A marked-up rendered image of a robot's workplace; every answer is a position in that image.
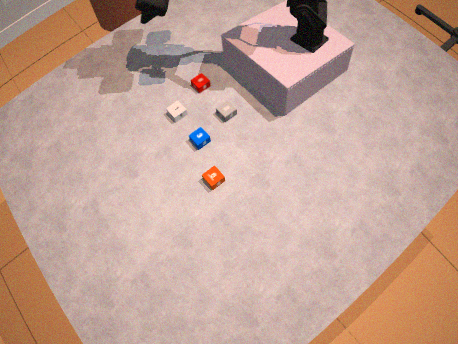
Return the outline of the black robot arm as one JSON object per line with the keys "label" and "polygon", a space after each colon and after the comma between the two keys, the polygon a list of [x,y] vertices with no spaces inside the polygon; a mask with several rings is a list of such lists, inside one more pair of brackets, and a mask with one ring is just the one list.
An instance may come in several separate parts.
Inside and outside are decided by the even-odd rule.
{"label": "black robot arm", "polygon": [[324,34],[327,27],[326,0],[287,0],[286,7],[290,7],[290,14],[298,21],[297,33],[290,37],[290,41],[311,53],[329,41]]}

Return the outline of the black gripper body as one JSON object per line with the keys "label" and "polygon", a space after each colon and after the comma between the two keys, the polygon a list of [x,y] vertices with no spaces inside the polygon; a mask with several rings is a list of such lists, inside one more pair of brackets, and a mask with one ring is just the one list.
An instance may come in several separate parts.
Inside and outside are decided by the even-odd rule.
{"label": "black gripper body", "polygon": [[168,3],[169,0],[137,0],[135,8],[139,11],[163,17],[167,12]]}

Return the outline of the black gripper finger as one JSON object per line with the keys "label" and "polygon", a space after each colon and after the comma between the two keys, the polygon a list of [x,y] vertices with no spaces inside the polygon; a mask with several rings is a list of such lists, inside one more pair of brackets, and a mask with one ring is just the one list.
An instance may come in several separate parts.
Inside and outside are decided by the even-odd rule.
{"label": "black gripper finger", "polygon": [[149,22],[151,19],[153,19],[156,15],[153,15],[152,13],[146,13],[145,11],[142,11],[141,12],[141,19],[140,19],[140,23],[142,24],[146,24],[147,22]]}

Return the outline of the blue block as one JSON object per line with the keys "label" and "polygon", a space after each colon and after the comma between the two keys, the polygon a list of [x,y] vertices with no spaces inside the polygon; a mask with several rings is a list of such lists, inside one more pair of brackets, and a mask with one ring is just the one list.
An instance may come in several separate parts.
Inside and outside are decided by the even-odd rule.
{"label": "blue block", "polygon": [[211,141],[210,136],[201,126],[188,136],[189,140],[196,146],[197,149],[201,149]]}

